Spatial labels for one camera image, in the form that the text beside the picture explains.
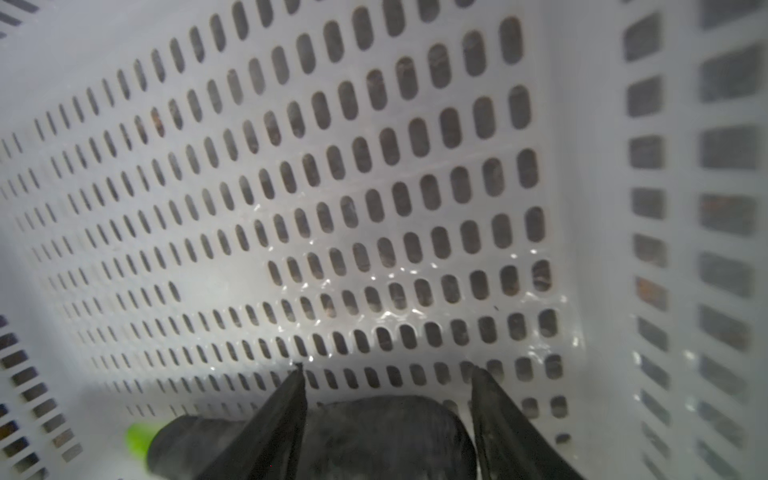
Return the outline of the white plastic basket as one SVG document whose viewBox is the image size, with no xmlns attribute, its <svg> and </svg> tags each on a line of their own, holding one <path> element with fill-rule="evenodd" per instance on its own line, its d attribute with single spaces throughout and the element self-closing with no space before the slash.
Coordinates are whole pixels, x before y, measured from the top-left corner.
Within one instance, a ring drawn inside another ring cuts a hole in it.
<svg viewBox="0 0 768 480">
<path fill-rule="evenodd" d="M 588 479 L 767 475 L 763 1 L 5 1 L 1 475 L 486 368 Z"/>
</svg>

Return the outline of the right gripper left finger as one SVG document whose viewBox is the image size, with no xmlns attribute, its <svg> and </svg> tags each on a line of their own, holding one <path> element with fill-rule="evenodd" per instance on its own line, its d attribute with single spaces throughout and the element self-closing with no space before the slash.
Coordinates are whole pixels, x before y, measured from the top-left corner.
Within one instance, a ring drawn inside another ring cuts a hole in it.
<svg viewBox="0 0 768 480">
<path fill-rule="evenodd" d="M 199 479 L 294 479 L 308 402 L 298 364 Z"/>
</svg>

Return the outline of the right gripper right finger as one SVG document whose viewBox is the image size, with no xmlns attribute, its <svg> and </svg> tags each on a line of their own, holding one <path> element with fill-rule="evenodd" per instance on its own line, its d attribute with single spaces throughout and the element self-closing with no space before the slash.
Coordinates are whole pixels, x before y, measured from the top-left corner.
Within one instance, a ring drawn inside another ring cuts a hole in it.
<svg viewBox="0 0 768 480">
<path fill-rule="evenodd" d="M 579 479 L 492 375 L 471 370 L 471 417 L 483 479 Z"/>
</svg>

